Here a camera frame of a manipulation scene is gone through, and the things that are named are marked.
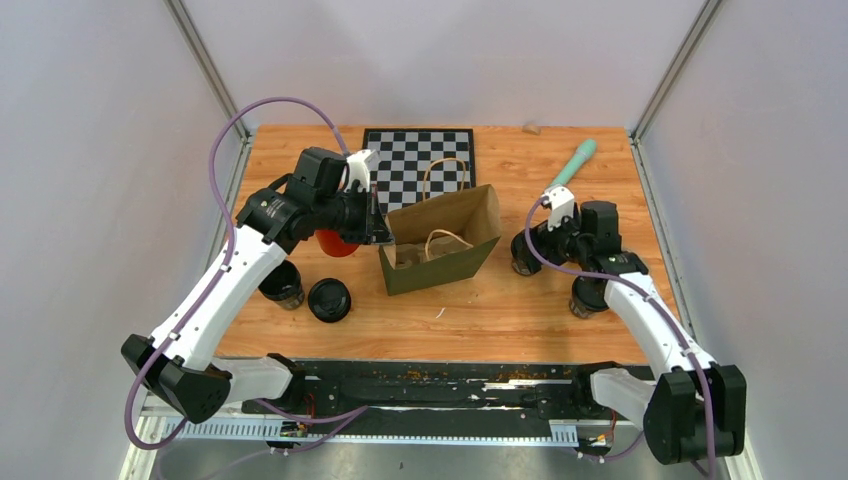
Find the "black cup lid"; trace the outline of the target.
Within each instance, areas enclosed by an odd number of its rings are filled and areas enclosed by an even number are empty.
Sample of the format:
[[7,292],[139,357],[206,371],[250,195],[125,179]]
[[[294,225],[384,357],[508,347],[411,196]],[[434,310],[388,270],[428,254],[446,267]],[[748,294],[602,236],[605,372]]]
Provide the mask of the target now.
[[579,276],[576,277],[571,287],[571,298],[583,303],[596,313],[609,309],[604,299],[607,282],[601,279]]

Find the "green paper bag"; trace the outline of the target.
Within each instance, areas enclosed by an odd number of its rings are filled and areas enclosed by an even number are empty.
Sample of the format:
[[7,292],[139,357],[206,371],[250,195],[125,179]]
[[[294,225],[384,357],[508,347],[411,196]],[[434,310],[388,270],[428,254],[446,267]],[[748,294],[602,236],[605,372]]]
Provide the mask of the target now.
[[379,248],[387,294],[410,293],[472,278],[502,237],[500,202],[490,184],[430,195],[433,168],[466,163],[456,157],[431,162],[416,190],[422,199],[386,216],[394,236]]

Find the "clear brown plastic cup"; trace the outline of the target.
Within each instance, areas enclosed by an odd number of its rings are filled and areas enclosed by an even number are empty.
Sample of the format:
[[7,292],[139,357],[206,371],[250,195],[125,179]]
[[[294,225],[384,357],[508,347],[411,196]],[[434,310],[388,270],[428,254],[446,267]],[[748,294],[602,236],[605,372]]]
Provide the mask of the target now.
[[569,310],[572,315],[581,319],[591,318],[595,314],[594,310],[587,308],[583,303],[574,298],[569,300]]

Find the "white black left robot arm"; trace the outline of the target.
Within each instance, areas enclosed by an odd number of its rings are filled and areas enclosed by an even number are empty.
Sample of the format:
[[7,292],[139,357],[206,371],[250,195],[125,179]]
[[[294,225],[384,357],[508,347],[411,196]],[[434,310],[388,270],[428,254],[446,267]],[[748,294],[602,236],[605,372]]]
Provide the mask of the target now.
[[335,232],[352,245],[392,241],[371,179],[379,160],[375,150],[343,156],[310,147],[292,173],[250,195],[232,237],[174,314],[122,345],[143,385],[194,424],[228,403],[254,399],[298,411],[307,389],[294,362],[279,354],[224,359],[215,352],[254,291],[315,232]]

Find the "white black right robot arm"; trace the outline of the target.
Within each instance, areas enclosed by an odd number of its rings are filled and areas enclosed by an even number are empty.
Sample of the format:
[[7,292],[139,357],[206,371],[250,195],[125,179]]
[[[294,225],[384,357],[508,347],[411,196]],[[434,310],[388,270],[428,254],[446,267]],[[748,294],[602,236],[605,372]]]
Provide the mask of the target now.
[[584,417],[605,409],[630,420],[664,465],[715,463],[742,454],[746,443],[747,382],[721,364],[680,325],[658,292],[647,264],[623,246],[615,204],[547,192],[536,200],[546,220],[531,216],[511,243],[512,265],[524,276],[548,267],[573,277],[569,308],[590,317],[612,312],[642,350],[653,375],[638,379],[613,362],[585,366],[571,390]]

